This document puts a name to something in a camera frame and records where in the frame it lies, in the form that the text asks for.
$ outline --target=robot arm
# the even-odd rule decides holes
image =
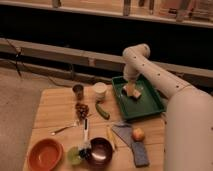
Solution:
[[[128,47],[124,79],[143,74],[168,99],[164,171],[213,170],[213,98],[148,61],[146,44]]]
[[[185,87],[192,86],[188,82],[150,62],[147,59],[149,55],[150,49],[146,44],[126,48],[123,52],[123,57],[126,61],[124,79],[134,82],[140,73],[142,73],[167,98],[172,97]]]

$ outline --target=wooden table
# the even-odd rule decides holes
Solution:
[[[101,106],[108,111],[110,119],[104,120],[95,109],[94,93],[91,87],[85,87],[84,100],[82,103],[89,106],[90,130],[89,138],[105,137],[106,125],[111,125],[121,119],[120,111],[116,103],[112,86],[108,87],[106,100]],[[75,113],[75,96],[71,88],[64,89],[48,89],[43,91],[40,105],[32,130],[28,152],[23,170],[28,171],[27,156],[33,145],[44,138],[53,138],[59,141],[64,148],[64,156],[55,171],[71,171],[71,170],[89,170],[87,163],[83,163],[77,167],[72,167],[67,161],[66,153],[73,147],[83,142],[83,126],[69,128],[55,136],[51,132],[58,128],[64,127],[72,123],[76,118]],[[130,148],[117,136],[115,136],[118,150],[113,153],[113,158],[106,170],[110,171],[127,171],[127,170],[143,170],[143,171],[163,171],[163,146],[164,146],[164,122],[160,116],[152,117],[146,120],[134,122],[133,127],[141,127],[146,134],[144,140],[150,166],[136,168],[134,166],[133,156]]]

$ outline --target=green vegetable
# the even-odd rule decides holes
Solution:
[[[104,111],[98,104],[98,102],[95,103],[95,107],[96,110],[98,111],[98,113],[104,118],[104,119],[109,119],[110,118],[110,114],[107,113],[106,111]]]
[[[67,153],[67,158],[72,165],[79,165],[82,158],[79,156],[78,147],[72,147]]]

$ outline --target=plastic tray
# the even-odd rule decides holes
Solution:
[[[136,88],[141,92],[141,97],[137,100],[122,92],[126,83],[122,76],[112,78],[113,89],[124,120],[132,120],[165,111],[161,97],[145,77],[140,76],[136,81]]]

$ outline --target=gray floor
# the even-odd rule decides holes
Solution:
[[[56,79],[72,86],[76,82]],[[21,171],[41,92],[56,88],[47,77],[0,67],[0,171]]]

